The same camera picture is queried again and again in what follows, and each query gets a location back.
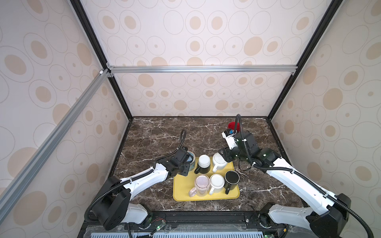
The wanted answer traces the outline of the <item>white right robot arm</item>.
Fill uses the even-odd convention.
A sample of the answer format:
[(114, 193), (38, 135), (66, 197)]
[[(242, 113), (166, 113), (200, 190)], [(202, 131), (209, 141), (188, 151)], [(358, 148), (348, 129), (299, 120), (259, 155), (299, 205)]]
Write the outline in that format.
[(253, 134), (243, 129), (241, 115), (236, 116), (234, 128), (227, 129), (222, 136), (228, 146), (218, 153), (226, 162), (247, 162), (282, 182), (307, 204), (307, 207), (289, 207), (269, 202), (255, 218), (263, 228), (287, 224), (310, 230), (319, 238), (338, 238), (352, 216), (369, 238), (374, 237), (369, 225), (350, 208), (348, 196), (343, 193), (336, 195), (323, 188), (272, 149), (260, 148)]

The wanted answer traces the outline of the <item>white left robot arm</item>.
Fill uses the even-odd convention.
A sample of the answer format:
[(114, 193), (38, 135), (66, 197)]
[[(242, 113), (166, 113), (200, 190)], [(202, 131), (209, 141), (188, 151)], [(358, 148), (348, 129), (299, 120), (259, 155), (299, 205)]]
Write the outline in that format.
[(131, 204), (138, 194), (149, 187), (166, 181), (176, 175), (186, 177), (194, 158), (183, 146), (187, 131), (180, 134), (177, 149), (167, 155), (158, 157), (149, 169), (127, 178), (112, 176), (105, 180), (101, 189), (84, 213), (87, 223), (99, 222), (107, 231), (121, 223), (135, 223), (141, 228), (148, 228), (152, 212), (141, 204)]

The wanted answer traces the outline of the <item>pink iridescent mug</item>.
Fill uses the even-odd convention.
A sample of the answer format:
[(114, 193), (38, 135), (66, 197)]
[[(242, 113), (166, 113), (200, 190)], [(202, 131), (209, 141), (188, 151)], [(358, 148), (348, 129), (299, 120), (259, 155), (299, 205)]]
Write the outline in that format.
[(210, 189), (210, 179), (206, 175), (197, 176), (194, 181), (194, 187), (189, 191), (189, 197), (206, 196)]

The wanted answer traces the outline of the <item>blue mug yellow inside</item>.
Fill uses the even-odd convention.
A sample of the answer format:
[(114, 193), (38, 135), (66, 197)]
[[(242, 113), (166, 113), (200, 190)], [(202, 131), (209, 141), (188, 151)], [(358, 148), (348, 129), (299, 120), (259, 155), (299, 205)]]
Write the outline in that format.
[(190, 156), (187, 159), (186, 164), (189, 166), (189, 172), (195, 168), (195, 154), (191, 151), (188, 152)]

